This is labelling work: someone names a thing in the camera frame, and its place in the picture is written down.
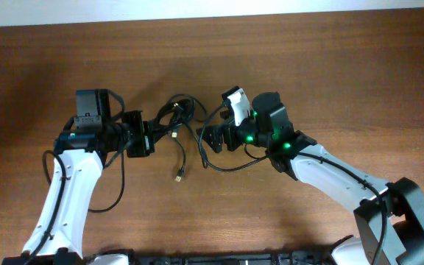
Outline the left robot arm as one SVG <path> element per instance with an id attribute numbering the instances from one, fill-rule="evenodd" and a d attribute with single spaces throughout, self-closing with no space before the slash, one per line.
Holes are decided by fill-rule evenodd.
<path id="1" fill-rule="evenodd" d="M 3 264 L 89 264 L 82 253 L 91 197 L 102 172 L 116 158 L 143 158 L 152 151 L 152 134 L 141 111 L 110 111 L 110 98 L 123 99 L 108 89 L 76 92 L 77 113 L 54 147 L 54 170 L 49 191 L 32 235 L 16 257 Z"/>

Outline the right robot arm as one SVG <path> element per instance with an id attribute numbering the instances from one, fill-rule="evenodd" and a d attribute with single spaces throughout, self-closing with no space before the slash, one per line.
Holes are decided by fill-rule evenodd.
<path id="1" fill-rule="evenodd" d="M 277 92 L 249 100 L 243 90 L 225 93 L 212 117 L 197 130 L 199 151 L 219 153 L 243 144 L 263 148 L 273 168 L 329 196 L 354 215 L 357 236 L 331 250 L 335 264 L 424 264 L 424 193 L 413 180 L 374 177 L 333 156 L 293 128 Z"/>

